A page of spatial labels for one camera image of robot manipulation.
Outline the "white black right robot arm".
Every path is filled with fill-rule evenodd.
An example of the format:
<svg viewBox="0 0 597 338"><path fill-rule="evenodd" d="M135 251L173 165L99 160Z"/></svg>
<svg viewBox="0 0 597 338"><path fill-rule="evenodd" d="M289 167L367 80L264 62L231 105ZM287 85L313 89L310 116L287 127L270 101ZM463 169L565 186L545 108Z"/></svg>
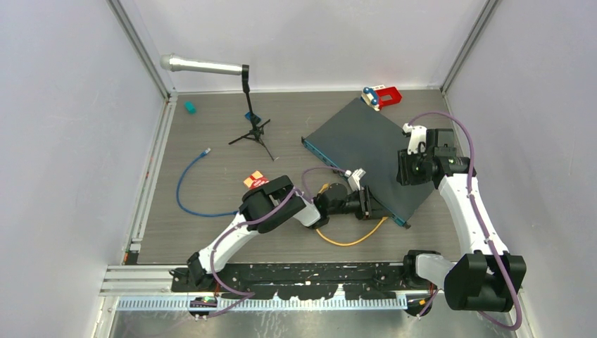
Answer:
<svg viewBox="0 0 597 338"><path fill-rule="evenodd" d="M522 256L510 253L491 224L472 159L457 156L451 147L424 153L400 150L396 179L402 185L434 184L448 206L462 255L452 263L438 253L417 253L415 262L401 271L404 284L419 289L432 282L457 311L519 310L527 266Z"/></svg>

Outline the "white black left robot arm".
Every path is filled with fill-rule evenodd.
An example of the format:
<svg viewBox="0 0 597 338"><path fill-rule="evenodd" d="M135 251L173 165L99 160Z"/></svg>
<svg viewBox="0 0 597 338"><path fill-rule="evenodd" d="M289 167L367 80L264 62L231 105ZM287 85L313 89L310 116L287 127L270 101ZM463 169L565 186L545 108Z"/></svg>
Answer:
<svg viewBox="0 0 597 338"><path fill-rule="evenodd" d="M241 200L239 210L225 230L187 259L187 281L200 292L215 285L217 273L249 240L275 230L290 219L317 230L332 215L353 214L357 220L390 218L390 212L371 195L369 187L358 184L357 179L350 188L329 184L309 199L284 175L250 189Z"/></svg>

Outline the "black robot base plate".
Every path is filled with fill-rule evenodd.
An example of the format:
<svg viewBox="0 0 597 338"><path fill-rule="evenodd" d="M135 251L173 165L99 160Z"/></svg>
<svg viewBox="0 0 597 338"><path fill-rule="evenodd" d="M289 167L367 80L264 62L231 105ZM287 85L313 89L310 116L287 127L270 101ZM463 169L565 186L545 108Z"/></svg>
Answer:
<svg viewBox="0 0 597 338"><path fill-rule="evenodd" d="M173 292L216 293L224 299L251 300L331 299L343 291L348 300L390 299L399 291L433 290L424 280L415 280L402 263L228 263L218 273L220 281L204 276L191 279L187 267L169 271Z"/></svg>

